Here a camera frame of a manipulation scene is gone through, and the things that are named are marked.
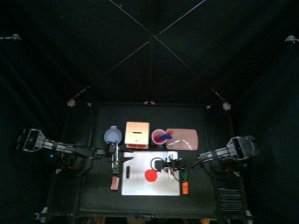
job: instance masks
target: cutting board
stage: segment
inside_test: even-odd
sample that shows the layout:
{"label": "cutting board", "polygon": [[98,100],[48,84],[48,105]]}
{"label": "cutting board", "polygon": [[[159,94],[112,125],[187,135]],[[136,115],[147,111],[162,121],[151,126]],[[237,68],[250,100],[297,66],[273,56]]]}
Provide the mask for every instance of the cutting board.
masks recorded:
{"label": "cutting board", "polygon": [[156,196],[179,196],[180,183],[172,175],[164,170],[158,172],[158,178],[154,182],[146,179],[146,171],[151,170],[151,160],[154,158],[178,158],[176,151],[135,151],[126,152],[126,157],[134,159],[124,162],[123,167],[123,184],[122,195],[156,195]]}
{"label": "cutting board", "polygon": [[166,148],[174,151],[196,151],[199,149],[199,137],[195,129],[167,129],[174,131],[172,139],[167,140]]}

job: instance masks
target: black enclosure wall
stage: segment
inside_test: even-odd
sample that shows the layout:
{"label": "black enclosure wall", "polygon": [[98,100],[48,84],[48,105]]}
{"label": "black enclosure wall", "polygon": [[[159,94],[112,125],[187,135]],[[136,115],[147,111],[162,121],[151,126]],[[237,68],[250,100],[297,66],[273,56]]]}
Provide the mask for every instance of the black enclosure wall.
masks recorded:
{"label": "black enclosure wall", "polygon": [[234,109],[238,134],[253,133],[261,142],[246,179],[258,223],[298,222],[298,51],[298,45],[285,49]]}
{"label": "black enclosure wall", "polygon": [[257,223],[297,223],[298,15],[293,0],[2,1],[0,223],[42,211],[52,161],[16,140],[24,128],[60,140],[72,98],[229,102],[237,134],[261,147],[246,173]]}

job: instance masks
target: red cup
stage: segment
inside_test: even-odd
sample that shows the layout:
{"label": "red cup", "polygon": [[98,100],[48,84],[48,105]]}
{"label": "red cup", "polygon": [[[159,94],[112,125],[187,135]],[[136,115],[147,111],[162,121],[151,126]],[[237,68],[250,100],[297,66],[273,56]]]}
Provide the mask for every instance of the red cup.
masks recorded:
{"label": "red cup", "polygon": [[162,129],[156,129],[156,130],[152,132],[152,141],[154,141],[155,144],[164,144],[164,143],[166,143],[167,139],[163,139],[162,141],[158,141],[158,138],[159,138],[162,135],[164,135],[164,134],[166,134],[166,132],[164,132],[164,130],[162,130]]}

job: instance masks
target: small container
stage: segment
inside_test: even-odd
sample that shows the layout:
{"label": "small container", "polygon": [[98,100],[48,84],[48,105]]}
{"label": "small container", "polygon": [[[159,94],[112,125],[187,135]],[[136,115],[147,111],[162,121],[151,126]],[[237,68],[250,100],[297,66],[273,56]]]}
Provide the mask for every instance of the small container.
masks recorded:
{"label": "small container", "polygon": [[152,141],[155,144],[160,145],[160,144],[164,144],[167,139],[162,140],[162,141],[156,141],[156,139],[166,134],[166,131],[163,129],[156,129],[154,132],[152,132]]}
{"label": "small container", "polygon": [[120,143],[123,138],[122,131],[118,129],[118,126],[112,125],[104,134],[106,143]]}

